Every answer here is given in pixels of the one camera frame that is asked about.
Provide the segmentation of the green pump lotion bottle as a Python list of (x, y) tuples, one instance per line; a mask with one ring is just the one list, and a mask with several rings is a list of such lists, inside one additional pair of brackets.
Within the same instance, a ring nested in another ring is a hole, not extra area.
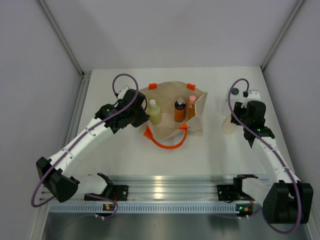
[(151, 99), (148, 102), (147, 114), (149, 115), (149, 120), (153, 125), (158, 125), (162, 120), (162, 110), (161, 106), (156, 102), (156, 100)]

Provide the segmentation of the white square bottle black cap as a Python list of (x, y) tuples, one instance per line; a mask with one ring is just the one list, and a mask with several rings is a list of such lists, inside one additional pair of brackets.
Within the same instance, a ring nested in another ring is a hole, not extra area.
[(226, 94), (224, 96), (224, 99), (221, 104), (221, 112), (223, 116), (226, 116), (230, 113), (229, 105), (231, 105), (231, 108), (234, 108), (235, 102), (240, 101), (240, 91), (238, 88), (233, 87), (229, 88), (226, 91)]

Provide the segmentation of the cream cylindrical bottle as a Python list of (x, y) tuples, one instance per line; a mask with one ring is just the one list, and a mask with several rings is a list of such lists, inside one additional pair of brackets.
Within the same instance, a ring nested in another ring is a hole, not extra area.
[(232, 114), (230, 113), (224, 119), (224, 122), (221, 126), (222, 132), (226, 135), (231, 135), (235, 130), (237, 125), (231, 122)]

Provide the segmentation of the beige canvas bag orange handles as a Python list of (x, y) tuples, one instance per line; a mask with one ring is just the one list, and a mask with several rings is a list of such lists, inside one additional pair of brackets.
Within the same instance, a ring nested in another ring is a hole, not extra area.
[[(203, 134), (203, 111), (207, 92), (196, 88), (194, 84), (180, 81), (150, 83), (148, 87), (139, 91), (146, 96), (148, 101), (154, 99), (161, 107), (161, 122), (158, 125), (153, 125), (148, 120), (143, 133), (158, 147), (167, 150), (177, 149), (182, 146), (187, 137)], [(196, 96), (195, 116), (188, 120), (185, 108), (184, 121), (176, 122), (174, 119), (175, 102), (179, 97), (187, 102), (191, 95)]]

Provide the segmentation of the orange bottle blue spray top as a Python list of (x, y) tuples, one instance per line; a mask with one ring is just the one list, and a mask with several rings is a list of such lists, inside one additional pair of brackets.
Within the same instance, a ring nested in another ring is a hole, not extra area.
[(174, 103), (174, 120), (181, 123), (185, 120), (186, 102), (182, 97), (179, 97)]

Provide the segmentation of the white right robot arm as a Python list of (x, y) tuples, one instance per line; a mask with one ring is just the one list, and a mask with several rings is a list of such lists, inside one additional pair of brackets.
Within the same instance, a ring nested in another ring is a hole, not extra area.
[(250, 100), (230, 105), (231, 123), (243, 127), (243, 136), (258, 156), (268, 175), (270, 187), (255, 177), (244, 178), (233, 185), (232, 192), (239, 198), (254, 198), (261, 206), (269, 224), (306, 224), (309, 221), (314, 190), (302, 182), (282, 157), (275, 135), (265, 125), (266, 105)]

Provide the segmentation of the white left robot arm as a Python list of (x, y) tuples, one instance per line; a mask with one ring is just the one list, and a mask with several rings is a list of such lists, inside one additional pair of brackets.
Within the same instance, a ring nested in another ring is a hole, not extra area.
[(137, 128), (144, 124), (146, 96), (128, 87), (123, 88), (115, 104), (103, 105), (90, 120), (86, 128), (67, 146), (50, 158), (41, 157), (36, 169), (43, 185), (60, 203), (73, 196), (90, 194), (102, 200), (113, 194), (112, 181), (102, 173), (75, 175), (77, 167), (107, 138), (128, 125)]

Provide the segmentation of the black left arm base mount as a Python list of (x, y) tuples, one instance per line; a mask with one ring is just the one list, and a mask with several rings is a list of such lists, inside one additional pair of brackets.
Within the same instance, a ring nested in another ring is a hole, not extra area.
[(85, 201), (100, 201), (109, 199), (115, 202), (127, 201), (129, 193), (128, 185), (108, 185), (101, 194), (87, 193)]

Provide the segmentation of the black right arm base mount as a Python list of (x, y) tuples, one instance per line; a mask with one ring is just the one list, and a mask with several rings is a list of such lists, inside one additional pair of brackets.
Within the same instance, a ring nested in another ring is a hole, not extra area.
[(266, 198), (264, 189), (255, 183), (245, 182), (243, 186), (232, 184), (220, 184), (216, 186), (218, 200), (224, 202), (249, 201), (253, 198), (258, 203), (262, 203)]

